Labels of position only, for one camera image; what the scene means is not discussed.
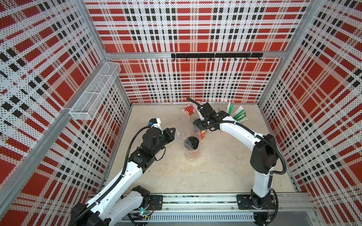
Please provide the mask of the clear plastic carrier bag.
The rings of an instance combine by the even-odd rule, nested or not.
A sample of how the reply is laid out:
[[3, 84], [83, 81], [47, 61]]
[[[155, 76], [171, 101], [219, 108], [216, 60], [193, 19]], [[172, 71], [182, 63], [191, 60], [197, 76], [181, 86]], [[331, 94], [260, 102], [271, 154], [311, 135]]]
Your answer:
[[176, 126], [175, 139], [181, 147], [188, 161], [194, 161], [201, 155], [200, 130], [195, 126], [189, 116], [180, 119]]

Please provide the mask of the red milk tea cup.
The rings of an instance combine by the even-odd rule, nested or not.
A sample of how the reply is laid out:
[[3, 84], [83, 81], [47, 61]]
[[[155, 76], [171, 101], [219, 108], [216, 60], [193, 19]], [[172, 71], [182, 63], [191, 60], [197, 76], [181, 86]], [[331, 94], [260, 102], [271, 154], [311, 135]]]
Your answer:
[[203, 140], [206, 136], [207, 130], [200, 131], [200, 139]]
[[200, 156], [199, 151], [199, 139], [197, 137], [188, 137], [184, 141], [184, 148], [186, 150], [186, 156], [189, 159], [197, 159]]

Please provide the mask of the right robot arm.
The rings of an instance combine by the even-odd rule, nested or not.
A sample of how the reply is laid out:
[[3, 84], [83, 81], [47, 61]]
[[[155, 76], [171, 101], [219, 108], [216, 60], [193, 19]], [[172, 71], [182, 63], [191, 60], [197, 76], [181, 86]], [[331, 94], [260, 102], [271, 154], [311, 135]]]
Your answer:
[[272, 135], [254, 132], [237, 122], [225, 111], [216, 112], [209, 103], [196, 106], [199, 119], [193, 124], [201, 131], [223, 131], [239, 140], [251, 150], [250, 165], [255, 171], [254, 185], [250, 194], [250, 205], [262, 209], [270, 198], [274, 167], [279, 159]]

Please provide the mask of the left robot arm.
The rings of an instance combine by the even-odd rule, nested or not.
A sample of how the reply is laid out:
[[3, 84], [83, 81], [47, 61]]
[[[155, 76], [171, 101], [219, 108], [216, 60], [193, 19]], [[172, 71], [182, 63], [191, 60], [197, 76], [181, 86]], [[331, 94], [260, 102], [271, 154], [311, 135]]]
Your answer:
[[146, 126], [143, 142], [134, 152], [127, 149], [122, 171], [104, 189], [86, 204], [78, 203], [71, 210], [71, 226], [113, 226], [135, 209], [155, 208], [150, 201], [150, 192], [137, 186], [126, 197], [122, 197], [129, 186], [156, 161], [156, 154], [165, 150], [174, 141], [176, 128], [161, 130]]

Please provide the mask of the pink plush toy red dress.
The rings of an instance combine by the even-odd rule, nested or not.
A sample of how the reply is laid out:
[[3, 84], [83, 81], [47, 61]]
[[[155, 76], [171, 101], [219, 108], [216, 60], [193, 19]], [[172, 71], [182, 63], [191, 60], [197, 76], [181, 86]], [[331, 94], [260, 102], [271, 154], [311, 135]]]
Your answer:
[[183, 116], [191, 116], [191, 115], [198, 115], [198, 105], [191, 102], [190, 104], [187, 104], [185, 108], [181, 110]]

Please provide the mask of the wide white wrapped straw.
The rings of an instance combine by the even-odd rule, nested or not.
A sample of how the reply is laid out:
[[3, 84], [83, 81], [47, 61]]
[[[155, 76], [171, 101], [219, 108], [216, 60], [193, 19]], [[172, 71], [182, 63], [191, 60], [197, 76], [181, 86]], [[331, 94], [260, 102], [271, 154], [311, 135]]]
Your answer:
[[245, 113], [244, 108], [242, 106], [239, 106], [239, 108], [232, 114], [232, 117], [233, 118], [238, 118], [244, 113]]

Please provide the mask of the green wrapped straw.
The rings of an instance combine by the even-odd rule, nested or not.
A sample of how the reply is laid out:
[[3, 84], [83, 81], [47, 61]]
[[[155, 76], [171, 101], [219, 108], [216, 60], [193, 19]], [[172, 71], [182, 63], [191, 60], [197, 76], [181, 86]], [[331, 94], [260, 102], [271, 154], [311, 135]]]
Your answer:
[[233, 116], [233, 119], [237, 122], [241, 122], [247, 119], [247, 114], [244, 109], [242, 109], [239, 113], [237, 113], [235, 116]]

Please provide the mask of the black wall hook rail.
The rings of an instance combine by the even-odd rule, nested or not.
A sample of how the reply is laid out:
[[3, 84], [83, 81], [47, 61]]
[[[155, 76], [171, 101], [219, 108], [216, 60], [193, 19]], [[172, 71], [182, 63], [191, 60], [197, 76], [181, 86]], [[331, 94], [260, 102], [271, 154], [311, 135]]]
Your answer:
[[172, 59], [202, 59], [202, 58], [257, 58], [260, 59], [263, 57], [263, 53], [174, 53], [171, 54]]

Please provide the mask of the metal base rail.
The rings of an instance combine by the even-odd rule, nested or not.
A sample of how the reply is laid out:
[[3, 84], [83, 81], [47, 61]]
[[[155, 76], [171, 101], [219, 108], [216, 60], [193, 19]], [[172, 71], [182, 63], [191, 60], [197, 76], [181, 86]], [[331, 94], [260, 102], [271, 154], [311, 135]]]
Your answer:
[[306, 193], [274, 193], [255, 208], [249, 193], [152, 194], [147, 210], [130, 213], [138, 226], [320, 226]]

